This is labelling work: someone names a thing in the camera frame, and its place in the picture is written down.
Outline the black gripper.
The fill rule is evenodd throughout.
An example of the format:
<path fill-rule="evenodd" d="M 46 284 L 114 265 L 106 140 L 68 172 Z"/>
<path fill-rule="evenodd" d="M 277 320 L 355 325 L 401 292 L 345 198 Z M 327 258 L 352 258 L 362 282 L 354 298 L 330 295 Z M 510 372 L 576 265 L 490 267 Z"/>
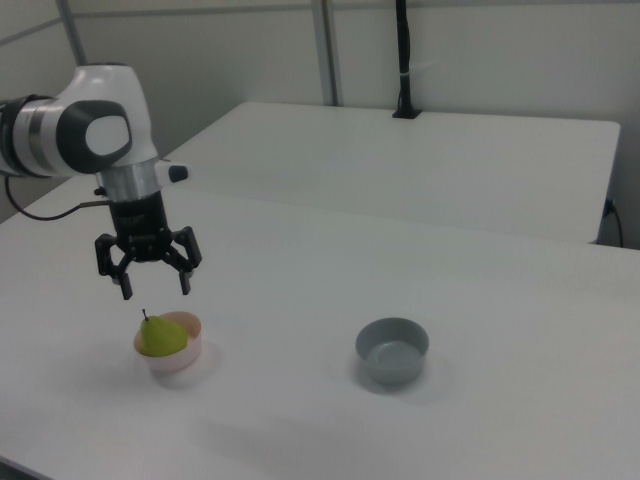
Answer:
<path fill-rule="evenodd" d="M 133 295 L 127 269 L 131 262 L 165 262 L 178 272 L 183 295 L 191 291 L 191 278 L 202 261 L 195 233 L 190 226 L 171 232 L 162 194 L 109 204 L 116 237 L 100 235 L 94 242 L 98 272 L 120 287 L 124 300 Z M 114 263 L 111 249 L 117 246 L 122 258 Z"/>

